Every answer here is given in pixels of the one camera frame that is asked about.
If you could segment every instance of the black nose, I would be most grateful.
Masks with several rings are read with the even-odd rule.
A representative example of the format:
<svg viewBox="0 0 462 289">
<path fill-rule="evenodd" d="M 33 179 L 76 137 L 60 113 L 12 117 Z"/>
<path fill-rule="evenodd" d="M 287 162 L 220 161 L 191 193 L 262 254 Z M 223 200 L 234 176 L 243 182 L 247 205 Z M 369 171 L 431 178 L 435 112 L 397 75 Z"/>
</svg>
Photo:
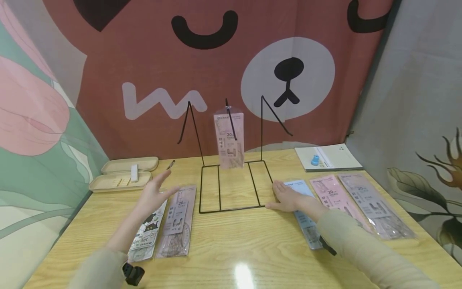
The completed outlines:
<svg viewBox="0 0 462 289">
<path fill-rule="evenodd" d="M 274 75 L 282 81 L 290 81 L 302 73 L 303 61 L 296 57 L 287 58 L 276 65 Z"/>
</svg>

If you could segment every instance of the hand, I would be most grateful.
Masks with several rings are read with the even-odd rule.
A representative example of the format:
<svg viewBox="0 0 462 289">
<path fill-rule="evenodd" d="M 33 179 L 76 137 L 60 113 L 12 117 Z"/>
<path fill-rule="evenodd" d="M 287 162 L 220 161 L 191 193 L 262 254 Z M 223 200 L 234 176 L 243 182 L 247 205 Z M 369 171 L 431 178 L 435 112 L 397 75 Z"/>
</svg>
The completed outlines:
<svg viewBox="0 0 462 289">
<path fill-rule="evenodd" d="M 159 209 L 166 199 L 178 192 L 180 187 L 174 187 L 162 193 L 159 192 L 162 183 L 170 174 L 170 170 L 162 172 L 146 184 L 136 203 L 135 212 L 147 218 L 150 214 Z"/>
<path fill-rule="evenodd" d="M 284 212 L 300 210 L 305 199 L 308 197 L 294 191 L 281 181 L 274 181 L 273 192 L 279 200 L 279 203 L 268 203 L 265 207 L 267 209 L 281 210 Z"/>
</svg>

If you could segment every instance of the bear face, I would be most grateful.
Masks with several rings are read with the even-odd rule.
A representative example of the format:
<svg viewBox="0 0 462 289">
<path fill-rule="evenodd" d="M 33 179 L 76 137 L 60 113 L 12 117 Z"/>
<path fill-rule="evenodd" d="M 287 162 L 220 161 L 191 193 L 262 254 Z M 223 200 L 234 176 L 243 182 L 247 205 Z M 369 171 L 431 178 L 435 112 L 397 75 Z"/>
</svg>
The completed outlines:
<svg viewBox="0 0 462 289">
<path fill-rule="evenodd" d="M 44 0 L 87 55 L 76 108 L 110 159 L 216 154 L 213 114 L 244 112 L 245 149 L 344 140 L 391 0 Z"/>
</svg>

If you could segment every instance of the wooden table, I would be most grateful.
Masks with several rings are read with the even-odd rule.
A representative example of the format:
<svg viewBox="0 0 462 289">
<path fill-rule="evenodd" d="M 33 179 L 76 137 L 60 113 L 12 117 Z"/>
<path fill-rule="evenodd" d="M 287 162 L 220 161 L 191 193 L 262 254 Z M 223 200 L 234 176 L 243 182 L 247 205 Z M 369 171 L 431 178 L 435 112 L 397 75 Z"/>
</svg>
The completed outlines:
<svg viewBox="0 0 462 289">
<path fill-rule="evenodd" d="M 259 153 L 246 154 L 246 160 Z M 329 173 L 305 173 L 294 150 L 265 152 L 273 179 L 310 178 Z M 158 174 L 171 160 L 160 161 Z M 206 157 L 206 164 L 218 158 Z M 202 210 L 218 208 L 216 168 L 204 171 Z M 239 170 L 220 174 L 222 207 L 252 206 L 256 197 L 250 174 Z M 262 163 L 252 164 L 260 201 L 274 200 Z M 442 288 L 462 288 L 462 268 L 366 172 L 418 240 L 386 242 Z M 312 251 L 293 213 L 265 208 L 199 214 L 201 159 L 176 160 L 165 187 L 197 184 L 191 246 L 188 257 L 153 259 L 143 267 L 147 288 L 375 288 L 356 268 L 326 250 Z M 65 288 L 79 264 L 102 247 L 135 204 L 140 191 L 93 194 L 26 284 L 31 288 Z"/>
</svg>

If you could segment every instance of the sleeve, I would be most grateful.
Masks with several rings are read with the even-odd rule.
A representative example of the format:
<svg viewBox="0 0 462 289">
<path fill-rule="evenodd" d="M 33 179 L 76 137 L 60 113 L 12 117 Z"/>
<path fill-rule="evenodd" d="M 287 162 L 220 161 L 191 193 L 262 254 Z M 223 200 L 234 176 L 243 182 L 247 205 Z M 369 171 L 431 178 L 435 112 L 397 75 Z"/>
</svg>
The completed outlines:
<svg viewBox="0 0 462 289">
<path fill-rule="evenodd" d="M 69 289 L 118 289 L 125 283 L 122 271 L 128 256 L 122 252 L 102 248 L 94 252 L 75 273 Z"/>
<path fill-rule="evenodd" d="M 440 286 L 383 242 L 358 227 L 338 209 L 319 219 L 317 228 L 326 242 L 381 289 L 438 289 Z"/>
</svg>

